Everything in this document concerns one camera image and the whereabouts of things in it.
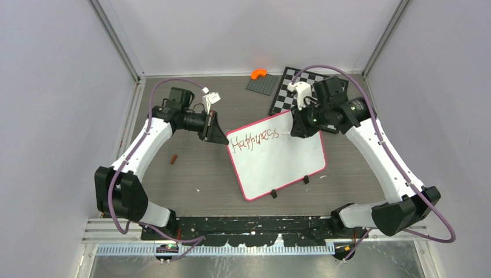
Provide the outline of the pink framed whiteboard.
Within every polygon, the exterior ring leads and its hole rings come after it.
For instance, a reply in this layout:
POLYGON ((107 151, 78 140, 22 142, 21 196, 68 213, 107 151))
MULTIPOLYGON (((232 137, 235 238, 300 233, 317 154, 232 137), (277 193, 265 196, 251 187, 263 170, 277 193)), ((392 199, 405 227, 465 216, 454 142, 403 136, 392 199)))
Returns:
POLYGON ((282 135, 291 128, 291 112, 285 111, 226 134, 245 200, 254 201, 326 168, 322 133, 309 138, 282 135))

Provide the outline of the red marker cap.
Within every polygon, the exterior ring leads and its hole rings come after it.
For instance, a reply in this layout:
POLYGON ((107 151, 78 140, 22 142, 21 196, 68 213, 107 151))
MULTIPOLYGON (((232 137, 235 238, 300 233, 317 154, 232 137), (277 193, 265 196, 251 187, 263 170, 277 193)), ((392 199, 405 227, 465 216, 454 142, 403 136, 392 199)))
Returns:
POLYGON ((177 157, 178 157, 178 155, 173 155, 171 160, 170 160, 170 164, 174 164, 175 161, 177 160, 177 157))

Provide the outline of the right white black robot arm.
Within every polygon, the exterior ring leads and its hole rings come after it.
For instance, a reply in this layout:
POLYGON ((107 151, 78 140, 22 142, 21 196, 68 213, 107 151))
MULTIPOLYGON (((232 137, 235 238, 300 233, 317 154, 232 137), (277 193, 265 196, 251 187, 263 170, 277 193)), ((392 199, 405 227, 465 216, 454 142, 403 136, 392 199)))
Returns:
POLYGON ((435 186, 426 187, 394 150, 375 112, 363 97, 349 99, 342 81, 330 77, 315 82, 291 82, 287 90, 296 94, 291 108, 290 135, 309 138, 323 126, 333 126, 360 151, 384 193, 379 203, 348 203, 331 212, 331 232, 346 237, 354 228, 376 228, 386 236, 424 220, 441 198, 435 186))

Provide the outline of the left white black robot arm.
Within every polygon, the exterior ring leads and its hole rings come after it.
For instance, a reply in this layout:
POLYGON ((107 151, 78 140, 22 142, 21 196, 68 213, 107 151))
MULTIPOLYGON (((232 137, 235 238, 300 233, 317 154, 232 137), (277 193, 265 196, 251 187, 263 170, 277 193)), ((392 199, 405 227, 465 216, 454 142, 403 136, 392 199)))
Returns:
POLYGON ((218 123, 218 114, 211 105, 220 100, 216 92, 203 88, 203 110, 190 108, 194 94, 172 87, 161 105, 151 108, 144 127, 123 155, 109 167, 100 166, 95 174, 98 211, 132 222, 150 224, 164 240, 177 234, 174 210, 149 200, 142 178, 158 150, 177 130, 195 132, 204 142, 228 145, 229 141, 218 123))

